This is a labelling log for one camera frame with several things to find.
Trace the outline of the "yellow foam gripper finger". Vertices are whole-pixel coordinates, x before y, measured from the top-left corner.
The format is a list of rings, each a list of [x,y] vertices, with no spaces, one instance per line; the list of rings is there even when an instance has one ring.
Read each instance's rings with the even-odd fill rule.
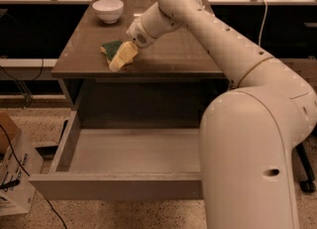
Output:
[[[118,71],[124,65],[131,63],[133,58],[138,54],[138,47],[133,42],[125,42],[123,43],[116,54],[112,58],[109,68],[111,71]]]

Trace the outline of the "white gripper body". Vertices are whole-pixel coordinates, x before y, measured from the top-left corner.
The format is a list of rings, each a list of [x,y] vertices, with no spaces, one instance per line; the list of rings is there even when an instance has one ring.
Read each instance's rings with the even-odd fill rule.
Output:
[[[151,37],[145,30],[141,18],[137,18],[133,21],[126,34],[128,39],[134,42],[140,49],[148,48],[156,41],[156,39]]]

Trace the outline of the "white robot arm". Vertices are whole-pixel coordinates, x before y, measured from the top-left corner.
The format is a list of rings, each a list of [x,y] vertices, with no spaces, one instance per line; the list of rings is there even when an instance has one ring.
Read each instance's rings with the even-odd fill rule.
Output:
[[[157,0],[127,31],[146,48],[186,26],[229,79],[204,111],[199,157],[208,229],[299,229],[292,151],[313,131],[311,85],[203,7]]]

